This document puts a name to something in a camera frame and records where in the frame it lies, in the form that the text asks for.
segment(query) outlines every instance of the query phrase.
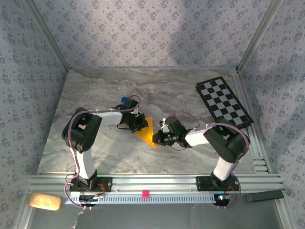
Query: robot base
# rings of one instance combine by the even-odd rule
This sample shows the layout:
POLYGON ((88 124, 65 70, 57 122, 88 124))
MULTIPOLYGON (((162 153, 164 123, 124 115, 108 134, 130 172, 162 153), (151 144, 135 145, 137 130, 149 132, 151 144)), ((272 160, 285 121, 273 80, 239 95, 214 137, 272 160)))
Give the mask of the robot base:
POLYGON ((73 179, 70 185, 70 192, 86 192, 86 193, 100 193, 103 192, 103 188, 97 184, 102 184, 105 187, 105 192, 111 192, 112 177, 95 177, 95 185, 90 188, 81 182, 78 178, 73 179))
POLYGON ((227 191, 228 186, 233 187, 234 191, 239 191, 238 181, 234 176, 229 176, 225 181, 215 185, 213 175, 210 177, 196 177, 198 192, 227 191))

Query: marble surface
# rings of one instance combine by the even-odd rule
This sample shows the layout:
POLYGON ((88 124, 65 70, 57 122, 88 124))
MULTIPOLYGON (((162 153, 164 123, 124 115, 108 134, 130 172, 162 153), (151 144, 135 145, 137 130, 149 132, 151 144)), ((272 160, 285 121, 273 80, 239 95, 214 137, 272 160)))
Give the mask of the marble surface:
MULTIPOLYGON (((196 83, 223 76, 234 90, 227 70, 108 68, 101 70, 70 70, 67 76, 49 137, 42 154, 38 173, 74 172, 70 150, 61 138, 62 130, 78 107, 108 109, 120 104, 123 96, 141 97, 140 111, 151 116, 154 131, 159 121, 175 111, 192 113, 201 125, 214 122, 195 86, 196 83)), ((178 115, 186 128, 196 123, 188 116, 178 115)), ((210 174, 218 155, 209 145, 184 151, 169 146, 153 149, 128 130, 116 126, 101 128, 92 147, 94 165, 101 173, 171 173, 210 174)), ((254 173, 251 153, 242 159, 236 173, 254 173)))

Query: chessboard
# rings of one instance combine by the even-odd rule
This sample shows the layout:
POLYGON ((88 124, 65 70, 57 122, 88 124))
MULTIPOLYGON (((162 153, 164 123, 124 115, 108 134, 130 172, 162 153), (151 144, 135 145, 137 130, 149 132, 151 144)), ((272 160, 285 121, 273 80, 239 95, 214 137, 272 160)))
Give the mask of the chessboard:
POLYGON ((196 90, 215 121, 224 117, 238 129, 253 123, 253 119, 223 77, 197 83, 196 90))

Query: orange triangle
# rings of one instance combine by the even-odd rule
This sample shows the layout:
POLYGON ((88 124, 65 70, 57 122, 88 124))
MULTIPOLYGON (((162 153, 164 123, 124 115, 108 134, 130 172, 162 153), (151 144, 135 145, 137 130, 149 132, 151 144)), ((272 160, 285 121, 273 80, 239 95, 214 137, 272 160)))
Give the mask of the orange triangle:
POLYGON ((145 120, 148 123, 148 127, 143 128, 140 131, 136 131, 136 135, 142 139, 144 142, 149 144, 151 147, 156 148, 155 143, 153 142, 153 118, 147 117, 145 120))

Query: wallpaper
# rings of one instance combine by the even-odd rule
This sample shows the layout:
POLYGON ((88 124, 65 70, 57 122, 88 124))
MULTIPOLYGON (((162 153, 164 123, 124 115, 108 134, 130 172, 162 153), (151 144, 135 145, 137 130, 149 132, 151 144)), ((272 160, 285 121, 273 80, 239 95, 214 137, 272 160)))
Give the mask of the wallpaper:
POLYGON ((236 66, 270 0, 36 0, 71 68, 236 66))
POLYGON ((284 1, 242 73, 268 157, 305 228, 305 2, 284 1))
POLYGON ((0 1, 0 228, 35 174, 65 75, 21 0, 0 1))

